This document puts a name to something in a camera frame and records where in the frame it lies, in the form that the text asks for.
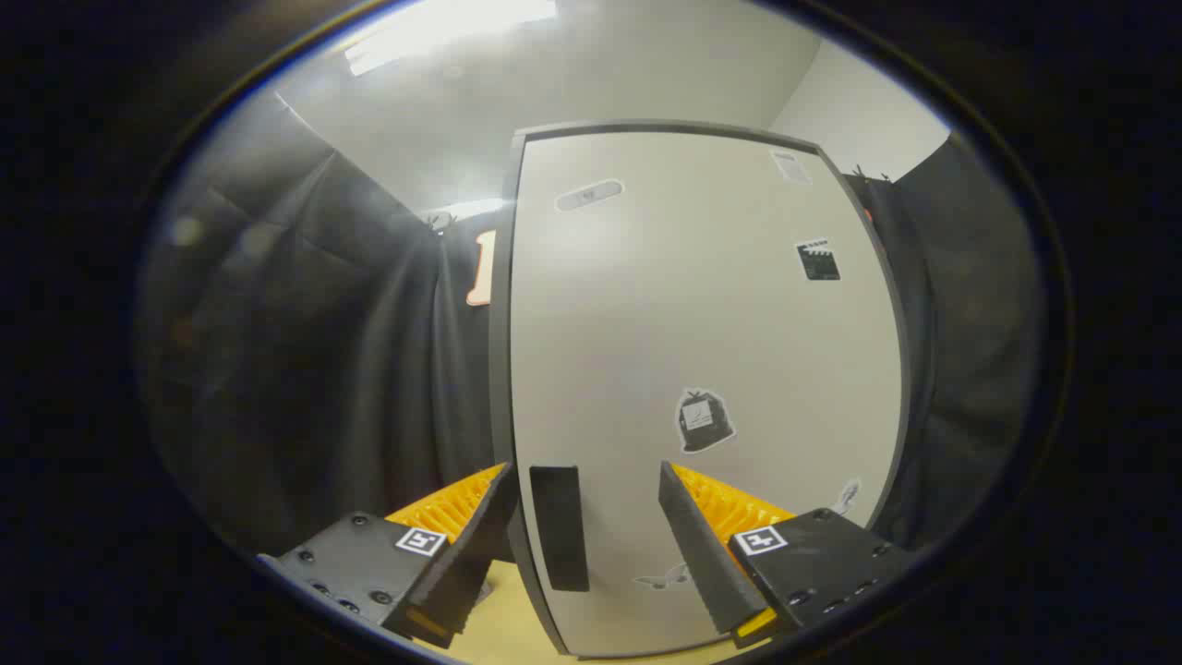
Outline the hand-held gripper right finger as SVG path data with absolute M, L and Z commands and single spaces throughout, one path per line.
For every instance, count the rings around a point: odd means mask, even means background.
M 791 514 L 668 459 L 657 500 L 706 613 L 736 647 L 827 622 L 915 560 L 832 509 Z

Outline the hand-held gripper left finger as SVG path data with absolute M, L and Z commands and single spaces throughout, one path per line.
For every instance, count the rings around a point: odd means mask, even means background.
M 499 463 L 388 516 L 352 511 L 258 563 L 301 602 L 365 635 L 417 651 L 465 632 L 520 498 Z

